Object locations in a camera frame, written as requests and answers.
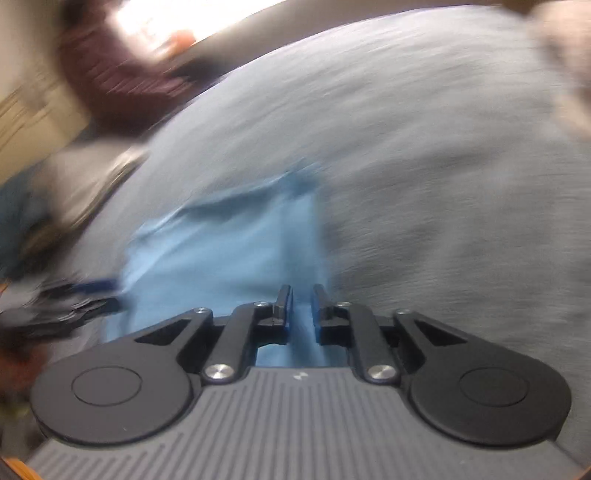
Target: gray cloth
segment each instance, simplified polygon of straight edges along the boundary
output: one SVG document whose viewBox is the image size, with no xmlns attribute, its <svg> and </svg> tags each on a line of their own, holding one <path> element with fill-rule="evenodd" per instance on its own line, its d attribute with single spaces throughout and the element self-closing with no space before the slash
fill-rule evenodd
<svg viewBox="0 0 591 480">
<path fill-rule="evenodd" d="M 562 87 L 496 8 L 319 34 L 166 125 L 63 268 L 116 271 L 146 219 L 318 162 L 339 298 L 411 306 L 548 362 L 573 390 L 560 444 L 591 462 L 591 163 L 553 118 Z"/>
</svg>

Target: metal screw head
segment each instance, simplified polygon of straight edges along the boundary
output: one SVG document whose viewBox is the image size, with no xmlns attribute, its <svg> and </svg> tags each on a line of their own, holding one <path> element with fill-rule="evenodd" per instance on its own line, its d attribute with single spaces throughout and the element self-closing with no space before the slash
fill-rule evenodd
<svg viewBox="0 0 591 480">
<path fill-rule="evenodd" d="M 374 380 L 390 380 L 398 374 L 392 365 L 374 365 L 368 368 L 368 375 Z"/>
<path fill-rule="evenodd" d="M 66 313 L 65 315 L 62 315 L 61 317 L 58 317 L 57 320 L 59 322 L 65 322 L 67 320 L 74 318 L 75 316 L 76 316 L 75 312 L 69 312 L 69 313 Z"/>
<path fill-rule="evenodd" d="M 234 369 L 226 364 L 209 365 L 205 369 L 205 374 L 212 380 L 226 380 L 233 376 L 234 373 Z"/>
</svg>

